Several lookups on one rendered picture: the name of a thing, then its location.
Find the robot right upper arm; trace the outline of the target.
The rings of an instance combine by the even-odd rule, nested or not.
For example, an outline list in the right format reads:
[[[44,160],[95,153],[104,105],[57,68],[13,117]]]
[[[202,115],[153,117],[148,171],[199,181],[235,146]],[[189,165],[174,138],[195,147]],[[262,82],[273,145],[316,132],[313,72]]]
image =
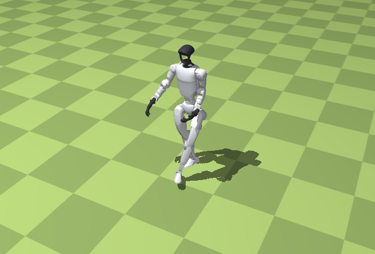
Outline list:
[[[171,85],[171,82],[173,80],[173,78],[175,77],[175,74],[176,74],[176,67],[177,67],[178,63],[175,63],[175,64],[172,64],[170,67],[169,67],[169,71],[168,71],[168,74],[167,74],[167,78],[165,80],[163,80],[161,82],[161,85],[167,89],[170,87]]]

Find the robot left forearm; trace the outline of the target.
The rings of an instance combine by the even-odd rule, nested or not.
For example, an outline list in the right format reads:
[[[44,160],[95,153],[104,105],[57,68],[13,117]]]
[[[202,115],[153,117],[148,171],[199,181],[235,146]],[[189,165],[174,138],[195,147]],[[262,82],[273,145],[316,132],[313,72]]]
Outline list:
[[[202,106],[202,103],[203,103],[203,100],[204,100],[204,97],[205,97],[205,94],[206,94],[206,89],[204,89],[204,91],[203,91],[203,96],[197,96],[197,99],[196,99],[196,102],[195,102],[195,105],[194,105],[194,110],[196,110],[196,109],[200,110],[200,108]],[[200,113],[200,111],[198,112],[198,114],[199,113]]]

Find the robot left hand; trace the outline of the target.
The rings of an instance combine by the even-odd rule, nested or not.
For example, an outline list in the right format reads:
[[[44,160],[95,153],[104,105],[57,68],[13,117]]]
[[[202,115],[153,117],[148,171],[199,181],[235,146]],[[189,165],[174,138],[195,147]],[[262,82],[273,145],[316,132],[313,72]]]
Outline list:
[[[196,117],[199,111],[200,111],[199,109],[196,109],[196,110],[192,111],[192,115],[191,116],[188,115],[188,118],[183,118],[184,120],[181,119],[181,122],[185,123],[188,120],[191,120],[192,118],[194,118],[194,116]]]

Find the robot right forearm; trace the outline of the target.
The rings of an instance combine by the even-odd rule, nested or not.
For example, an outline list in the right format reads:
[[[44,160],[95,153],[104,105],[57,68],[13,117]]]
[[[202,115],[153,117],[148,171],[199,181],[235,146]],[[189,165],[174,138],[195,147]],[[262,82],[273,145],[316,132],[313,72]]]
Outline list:
[[[155,102],[158,101],[158,99],[162,96],[162,94],[163,94],[165,91],[166,91],[166,89],[165,89],[162,85],[160,85],[160,86],[159,86],[159,89],[156,91],[155,95],[152,97],[152,98],[156,98],[156,101],[155,101]],[[152,99],[152,98],[151,98],[151,99]]]

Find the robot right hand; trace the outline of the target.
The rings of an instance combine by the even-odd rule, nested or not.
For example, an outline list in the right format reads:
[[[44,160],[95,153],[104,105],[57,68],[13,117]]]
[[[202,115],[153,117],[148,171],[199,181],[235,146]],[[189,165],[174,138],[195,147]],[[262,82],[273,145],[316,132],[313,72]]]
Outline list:
[[[145,114],[146,114],[146,116],[148,116],[149,117],[149,109],[151,108],[151,106],[153,105],[153,104],[155,104],[155,101],[156,101],[156,98],[152,98],[152,100],[150,100],[150,103],[148,104],[148,106],[147,106],[147,110],[146,110],[146,112],[145,112]]]

